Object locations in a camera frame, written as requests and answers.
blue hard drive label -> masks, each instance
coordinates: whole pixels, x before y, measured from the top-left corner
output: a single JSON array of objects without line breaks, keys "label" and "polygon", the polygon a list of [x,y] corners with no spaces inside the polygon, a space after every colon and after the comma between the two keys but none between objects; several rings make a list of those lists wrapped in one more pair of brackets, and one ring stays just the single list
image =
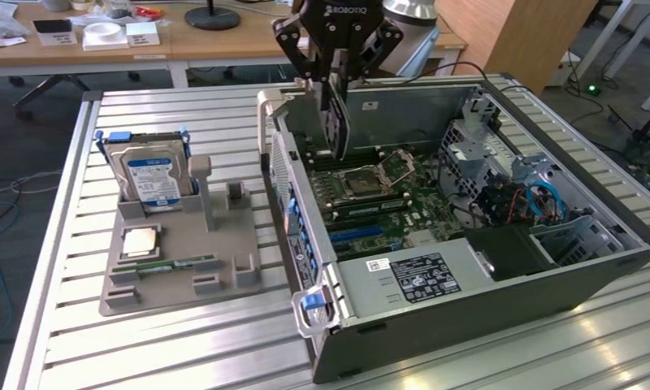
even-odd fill
[{"label": "blue hard drive label", "polygon": [[172,177],[173,161],[169,158],[147,158],[128,162],[132,183],[140,201],[148,206],[169,206],[180,202],[181,192]]},{"label": "blue hard drive label", "polygon": [[461,291],[441,253],[390,262],[390,268],[409,303]]}]

robotiq logo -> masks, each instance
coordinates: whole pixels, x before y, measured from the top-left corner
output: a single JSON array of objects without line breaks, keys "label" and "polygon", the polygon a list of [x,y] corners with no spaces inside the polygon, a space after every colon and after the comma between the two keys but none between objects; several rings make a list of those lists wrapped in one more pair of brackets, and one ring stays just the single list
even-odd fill
[{"label": "robotiq logo", "polygon": [[325,16],[329,14],[361,14],[366,15],[369,9],[365,6],[325,6]]}]

hard drive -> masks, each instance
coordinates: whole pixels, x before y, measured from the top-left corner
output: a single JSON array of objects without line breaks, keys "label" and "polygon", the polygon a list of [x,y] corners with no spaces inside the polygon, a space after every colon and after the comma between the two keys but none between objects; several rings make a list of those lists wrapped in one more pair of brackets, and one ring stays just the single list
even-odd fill
[{"label": "hard drive", "polygon": [[120,185],[123,200],[140,201],[147,212],[177,210],[181,197],[195,194],[189,176],[188,132],[96,134],[97,146]]}]

motherboard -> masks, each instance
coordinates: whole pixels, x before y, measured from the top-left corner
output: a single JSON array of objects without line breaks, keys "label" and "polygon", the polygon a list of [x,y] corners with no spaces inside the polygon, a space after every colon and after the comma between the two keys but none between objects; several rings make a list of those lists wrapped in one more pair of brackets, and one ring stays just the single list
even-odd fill
[{"label": "motherboard", "polygon": [[461,222],[438,191],[428,155],[378,149],[344,161],[309,153],[306,174],[337,259],[457,238]]}]

black lamp base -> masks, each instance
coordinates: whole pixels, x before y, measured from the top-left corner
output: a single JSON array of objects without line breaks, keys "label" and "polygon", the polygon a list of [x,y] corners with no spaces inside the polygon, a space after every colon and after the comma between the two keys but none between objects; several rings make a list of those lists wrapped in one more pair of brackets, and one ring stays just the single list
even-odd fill
[{"label": "black lamp base", "polygon": [[215,7],[215,15],[209,15],[207,6],[195,8],[185,13],[185,23],[203,30],[228,30],[239,25],[241,16],[227,8]]}]

